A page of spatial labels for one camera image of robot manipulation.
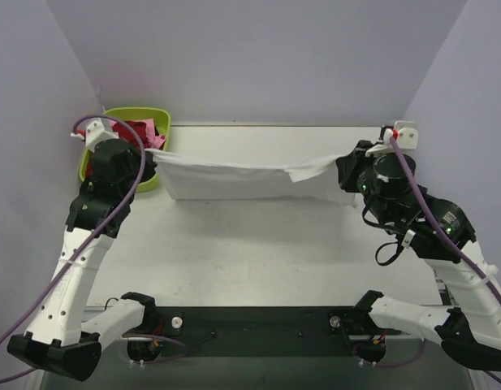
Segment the green plastic basket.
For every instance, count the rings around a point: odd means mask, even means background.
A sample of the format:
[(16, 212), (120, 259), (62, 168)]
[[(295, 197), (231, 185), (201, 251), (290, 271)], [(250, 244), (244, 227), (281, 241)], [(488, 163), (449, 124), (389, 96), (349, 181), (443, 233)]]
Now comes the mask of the green plastic basket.
[[(154, 107), (116, 107), (104, 112), (106, 115), (121, 119), (132, 125), (141, 138), (146, 149), (166, 150), (170, 134), (171, 116), (163, 109)], [(119, 130), (120, 137), (138, 147), (133, 135), (115, 121), (110, 121), (113, 130)], [(84, 181), (92, 173), (90, 156), (93, 153), (86, 150), (80, 160), (78, 177)], [(155, 170), (152, 173), (144, 173), (143, 178), (136, 190), (137, 193), (145, 193), (155, 189), (159, 184), (159, 178)]]

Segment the white t shirt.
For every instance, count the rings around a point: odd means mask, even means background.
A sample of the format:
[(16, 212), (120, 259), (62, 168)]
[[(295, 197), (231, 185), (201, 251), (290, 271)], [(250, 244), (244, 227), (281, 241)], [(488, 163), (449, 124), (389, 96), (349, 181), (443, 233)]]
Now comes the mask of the white t shirt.
[(215, 163), (150, 149), (157, 174), (175, 201), (236, 201), (307, 198), (356, 206), (355, 195), (339, 187), (337, 157), (282, 165)]

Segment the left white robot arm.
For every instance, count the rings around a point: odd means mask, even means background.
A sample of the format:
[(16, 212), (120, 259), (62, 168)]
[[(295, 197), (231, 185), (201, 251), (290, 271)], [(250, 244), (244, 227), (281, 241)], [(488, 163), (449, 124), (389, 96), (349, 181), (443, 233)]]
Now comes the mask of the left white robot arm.
[(155, 300), (128, 292), (97, 317), (84, 309), (103, 258), (116, 239), (134, 198), (133, 184), (145, 168), (141, 151), (122, 139), (101, 141), (70, 206), (63, 248), (46, 297), (38, 300), (32, 322), (7, 343), (9, 354), (32, 368), (85, 381), (113, 341), (157, 326)]

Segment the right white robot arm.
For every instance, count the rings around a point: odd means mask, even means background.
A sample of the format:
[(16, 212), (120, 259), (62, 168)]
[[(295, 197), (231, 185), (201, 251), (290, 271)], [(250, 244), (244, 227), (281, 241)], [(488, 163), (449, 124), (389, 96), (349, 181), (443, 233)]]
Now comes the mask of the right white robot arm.
[(434, 342), (470, 370), (501, 372), (501, 287), (498, 270), (484, 261), (473, 225), (454, 202), (434, 197), (414, 178), (415, 161), (391, 151), (374, 155), (370, 141), (337, 158), (339, 187), (359, 193), (372, 228), (395, 237), (396, 251), (411, 249), (452, 295), (452, 305), (423, 306), (369, 290), (354, 306), (378, 329)]

